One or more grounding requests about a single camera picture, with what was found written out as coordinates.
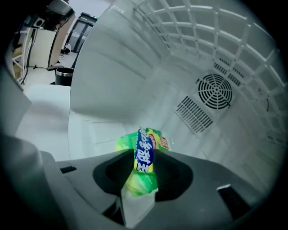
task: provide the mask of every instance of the fan grille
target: fan grille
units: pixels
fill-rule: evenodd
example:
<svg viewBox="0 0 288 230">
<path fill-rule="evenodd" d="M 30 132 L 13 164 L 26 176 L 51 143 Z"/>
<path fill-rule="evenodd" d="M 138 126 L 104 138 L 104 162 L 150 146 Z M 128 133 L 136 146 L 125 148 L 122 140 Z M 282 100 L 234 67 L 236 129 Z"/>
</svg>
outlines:
<svg viewBox="0 0 288 230">
<path fill-rule="evenodd" d="M 229 82 L 220 75 L 205 76 L 199 82 L 198 93 L 203 103 L 212 109 L 230 107 L 232 88 Z"/>
</svg>

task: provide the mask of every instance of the white lattice panel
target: white lattice panel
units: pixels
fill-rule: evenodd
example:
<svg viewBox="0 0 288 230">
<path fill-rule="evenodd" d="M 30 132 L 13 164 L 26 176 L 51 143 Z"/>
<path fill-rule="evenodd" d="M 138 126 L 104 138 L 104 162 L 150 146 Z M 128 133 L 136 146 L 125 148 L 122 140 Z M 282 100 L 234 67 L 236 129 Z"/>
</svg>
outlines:
<svg viewBox="0 0 288 230">
<path fill-rule="evenodd" d="M 287 76 L 275 41 L 245 5 L 236 0 L 134 2 L 170 51 L 211 58 L 214 71 L 252 105 L 264 136 L 286 145 Z"/>
</svg>

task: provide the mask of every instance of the slotted vent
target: slotted vent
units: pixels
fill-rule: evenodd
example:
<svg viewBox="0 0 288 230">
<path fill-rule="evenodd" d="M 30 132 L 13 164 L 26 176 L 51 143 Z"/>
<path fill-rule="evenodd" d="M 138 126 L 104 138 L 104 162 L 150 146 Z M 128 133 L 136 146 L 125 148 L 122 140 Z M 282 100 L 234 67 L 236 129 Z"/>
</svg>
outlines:
<svg viewBox="0 0 288 230">
<path fill-rule="evenodd" d="M 222 61 L 225 65 L 230 66 L 230 64 L 226 61 L 224 61 L 222 58 L 219 59 L 220 61 Z M 214 68 L 217 69 L 218 71 L 220 71 L 222 74 L 226 74 L 227 73 L 227 69 L 221 65 L 219 65 L 218 63 L 214 63 Z"/>
<path fill-rule="evenodd" d="M 188 96 L 177 106 L 175 113 L 197 137 L 212 123 L 212 119 Z"/>
<path fill-rule="evenodd" d="M 202 102 L 212 109 L 230 107 L 232 88 L 228 81 L 217 74 L 205 76 L 198 86 L 198 93 Z"/>
<path fill-rule="evenodd" d="M 221 62 L 223 62 L 226 66 L 231 66 L 228 62 L 226 62 L 225 60 L 223 60 L 222 58 L 219 59 Z M 222 65 L 219 65 L 218 63 L 214 63 L 214 68 L 217 69 L 218 71 L 220 71 L 222 74 L 226 74 L 227 73 L 227 69 L 225 67 L 223 67 Z M 239 76 L 241 76 L 242 78 L 244 78 L 244 75 L 237 70 L 236 68 L 233 67 L 233 71 L 235 71 L 237 74 L 239 74 Z M 240 86 L 241 82 L 237 79 L 237 77 L 235 77 L 233 74 L 229 74 L 228 78 L 236 85 L 236 86 Z"/>
</svg>

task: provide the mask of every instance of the trash can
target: trash can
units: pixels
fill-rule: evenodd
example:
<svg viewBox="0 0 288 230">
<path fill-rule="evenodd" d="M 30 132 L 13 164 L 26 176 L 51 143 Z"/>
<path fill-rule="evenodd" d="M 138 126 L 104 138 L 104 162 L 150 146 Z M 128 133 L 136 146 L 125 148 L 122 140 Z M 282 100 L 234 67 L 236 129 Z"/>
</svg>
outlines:
<svg viewBox="0 0 288 230">
<path fill-rule="evenodd" d="M 65 85 L 71 86 L 72 77 L 73 77 L 74 69 L 61 67 L 56 70 L 55 76 L 55 84 L 56 85 Z"/>
</svg>

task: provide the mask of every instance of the door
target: door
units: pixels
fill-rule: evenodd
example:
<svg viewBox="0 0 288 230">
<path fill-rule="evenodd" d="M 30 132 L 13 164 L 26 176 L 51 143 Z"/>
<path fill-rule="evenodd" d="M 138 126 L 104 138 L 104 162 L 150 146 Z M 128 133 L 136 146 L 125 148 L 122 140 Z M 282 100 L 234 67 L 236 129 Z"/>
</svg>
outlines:
<svg viewBox="0 0 288 230">
<path fill-rule="evenodd" d="M 88 36 L 96 21 L 97 19 L 91 17 L 88 14 L 81 14 L 67 39 L 67 43 L 71 45 L 71 52 L 80 52 L 86 37 Z"/>
</svg>

